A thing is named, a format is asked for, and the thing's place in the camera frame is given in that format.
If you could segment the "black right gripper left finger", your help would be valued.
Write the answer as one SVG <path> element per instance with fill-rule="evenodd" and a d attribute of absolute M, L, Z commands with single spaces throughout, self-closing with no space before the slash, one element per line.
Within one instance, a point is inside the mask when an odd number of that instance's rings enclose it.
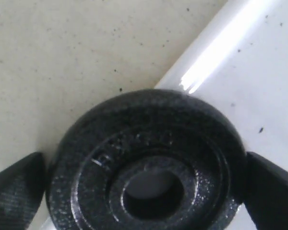
<path fill-rule="evenodd" d="M 26 230 L 46 186 L 43 154 L 34 152 L 0 172 L 0 230 Z"/>

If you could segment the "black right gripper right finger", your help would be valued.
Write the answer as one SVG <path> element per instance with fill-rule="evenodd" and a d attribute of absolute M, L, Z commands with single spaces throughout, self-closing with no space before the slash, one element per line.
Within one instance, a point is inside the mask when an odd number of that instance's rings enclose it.
<path fill-rule="evenodd" d="M 288 171 L 263 156 L 242 153 L 240 198 L 257 230 L 288 230 Z"/>

